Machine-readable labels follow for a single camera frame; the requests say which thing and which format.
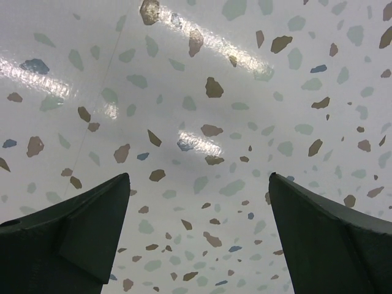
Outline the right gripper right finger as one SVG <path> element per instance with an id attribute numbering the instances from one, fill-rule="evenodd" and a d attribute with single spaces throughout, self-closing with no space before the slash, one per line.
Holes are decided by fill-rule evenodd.
<path id="1" fill-rule="evenodd" d="M 277 173 L 269 197 L 295 293 L 391 293 L 391 222 Z"/>

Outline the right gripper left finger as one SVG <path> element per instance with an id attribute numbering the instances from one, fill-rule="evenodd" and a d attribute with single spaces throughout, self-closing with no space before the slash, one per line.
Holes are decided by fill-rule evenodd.
<path id="1" fill-rule="evenodd" d="M 1 224 L 1 293 L 100 293 L 110 280 L 130 197 L 122 173 Z"/>

